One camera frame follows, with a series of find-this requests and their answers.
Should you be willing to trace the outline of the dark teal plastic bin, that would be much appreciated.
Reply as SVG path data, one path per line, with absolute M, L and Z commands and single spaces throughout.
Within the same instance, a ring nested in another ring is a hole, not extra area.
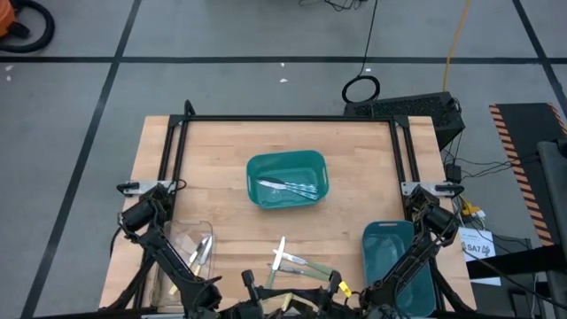
M 415 235 L 412 222 L 372 222 L 361 240 L 364 286 L 382 279 L 411 246 Z M 425 264 L 398 294 L 397 305 L 407 315 L 426 317 L 436 309 L 430 265 Z

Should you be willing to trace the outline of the light teal plastic bin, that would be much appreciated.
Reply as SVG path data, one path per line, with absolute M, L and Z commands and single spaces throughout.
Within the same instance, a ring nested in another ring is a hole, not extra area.
M 259 177 L 271 177 L 289 183 L 314 184 L 318 199 L 303 198 L 289 191 L 275 190 L 257 183 Z M 330 190 L 325 158 L 315 150 L 272 152 L 255 155 L 246 165 L 248 198 L 262 209 L 283 209 L 315 205 Z

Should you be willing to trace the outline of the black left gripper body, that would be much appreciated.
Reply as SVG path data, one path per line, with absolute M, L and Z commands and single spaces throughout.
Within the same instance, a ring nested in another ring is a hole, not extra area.
M 247 269 L 241 273 L 244 285 L 249 293 L 250 299 L 240 301 L 232 307 L 223 309 L 219 313 L 219 319 L 265 319 L 262 301 L 273 297 L 259 297 L 254 283 L 253 272 Z

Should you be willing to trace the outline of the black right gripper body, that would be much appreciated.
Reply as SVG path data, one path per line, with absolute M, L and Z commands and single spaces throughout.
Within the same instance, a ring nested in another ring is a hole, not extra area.
M 311 293 L 310 301 L 316 306 L 316 310 L 310 315 L 310 319 L 359 319 L 360 312 L 356 308 L 350 308 L 333 300 L 341 282 L 341 275 L 336 270 L 332 270 L 328 286 L 326 288 L 320 286 Z

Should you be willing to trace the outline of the white paper label sheet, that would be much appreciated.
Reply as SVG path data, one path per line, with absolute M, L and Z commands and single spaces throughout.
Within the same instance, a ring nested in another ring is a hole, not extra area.
M 459 228 L 466 261 L 485 259 L 496 255 L 492 234 L 485 230 Z

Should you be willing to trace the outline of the black computer case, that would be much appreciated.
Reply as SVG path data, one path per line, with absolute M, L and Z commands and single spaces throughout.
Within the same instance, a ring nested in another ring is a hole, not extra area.
M 394 115 L 430 117 L 440 150 L 465 129 L 458 100 L 449 92 L 350 103 L 346 104 L 344 115 L 364 118 L 386 118 Z

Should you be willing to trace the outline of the black metal table frame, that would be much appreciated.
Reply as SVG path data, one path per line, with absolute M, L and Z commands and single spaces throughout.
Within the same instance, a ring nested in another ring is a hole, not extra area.
M 214 116 L 190 118 L 184 142 L 168 116 L 144 120 L 131 176 L 150 181 L 179 175 L 186 187 L 175 224 L 214 234 L 207 276 L 215 277 L 222 307 L 247 298 L 241 274 L 258 284 L 280 242 L 285 249 L 340 272 L 356 291 L 365 283 L 361 239 L 374 221 L 403 218 L 400 178 L 410 177 L 404 144 L 387 122 L 340 116 Z M 258 154 L 316 150 L 327 164 L 330 190 L 308 207 L 263 210 L 248 198 L 245 167 Z

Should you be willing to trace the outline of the black metal beam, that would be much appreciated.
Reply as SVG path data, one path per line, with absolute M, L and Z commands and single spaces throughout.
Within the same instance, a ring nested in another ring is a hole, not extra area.
M 550 259 L 523 259 L 496 256 L 466 263 L 470 279 L 496 276 L 540 273 L 546 271 L 567 271 L 567 261 Z

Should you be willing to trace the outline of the clear plastic container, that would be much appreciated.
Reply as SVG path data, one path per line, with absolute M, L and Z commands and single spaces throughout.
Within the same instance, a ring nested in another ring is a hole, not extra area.
M 191 253 L 195 250 L 199 242 L 207 236 L 213 237 L 213 246 L 209 255 L 209 258 L 202 268 L 198 276 L 204 279 L 209 279 L 212 277 L 212 257 L 214 252 L 214 232 L 213 227 L 209 222 L 206 221 L 179 221 L 170 222 L 165 227 L 165 233 L 174 249 L 181 255 L 183 261 L 188 266 L 188 260 Z M 196 264 L 190 267 L 190 270 L 194 273 L 194 268 Z M 151 305 L 155 306 L 160 312 L 163 313 L 174 313 L 181 312 L 183 310 L 181 302 L 181 294 L 177 289 L 174 295 L 170 295 L 168 292 L 174 284 L 166 275 L 166 273 L 161 269 L 157 268 L 155 270 L 154 282 L 152 284 L 150 294 L 151 294 Z

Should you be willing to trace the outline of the black hazard striped ramp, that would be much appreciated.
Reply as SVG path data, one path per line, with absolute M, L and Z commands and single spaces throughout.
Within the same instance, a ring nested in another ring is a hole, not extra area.
M 550 103 L 491 104 L 488 110 L 541 244 L 559 245 L 561 228 L 557 225 L 537 144 L 567 137 L 567 125 Z

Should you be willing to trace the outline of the green handle silverware piece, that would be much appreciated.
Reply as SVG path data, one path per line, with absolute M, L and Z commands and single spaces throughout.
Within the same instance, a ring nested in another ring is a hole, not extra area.
M 323 266 L 322 264 L 318 264 L 312 261 L 307 261 L 299 256 L 290 254 L 290 253 L 286 253 L 283 252 L 283 258 L 282 260 L 284 261 L 290 261 L 291 263 L 297 264 L 299 265 L 299 268 L 302 269 L 306 269 L 306 270 L 315 270 L 315 271 L 321 271 L 323 273 L 326 274 L 331 274 L 332 269 L 328 268 L 326 266 Z
M 301 275 L 301 276 L 308 276 L 317 280 L 321 280 L 321 281 L 328 281 L 330 275 L 323 273 L 321 271 L 315 271 L 315 270 L 306 270 L 306 269 L 302 269 L 302 268 L 294 268 L 294 267 L 289 267 L 289 266 L 283 266 L 280 265 L 278 268 L 279 271 L 285 272 L 285 273 L 290 273 L 290 274 L 295 274 L 295 275 Z
M 279 244 L 278 248 L 276 249 L 276 257 L 273 260 L 273 263 L 272 263 L 272 266 L 271 266 L 271 271 L 270 271 L 270 274 L 268 276 L 268 280 L 267 280 L 266 285 L 265 285 L 265 287 L 267 289 L 272 288 L 272 285 L 274 283 L 274 279 L 275 279 L 275 276 L 276 276 L 276 272 L 279 269 L 282 258 L 283 258 L 285 244 L 286 244 L 286 238 L 281 237 L 280 244 Z

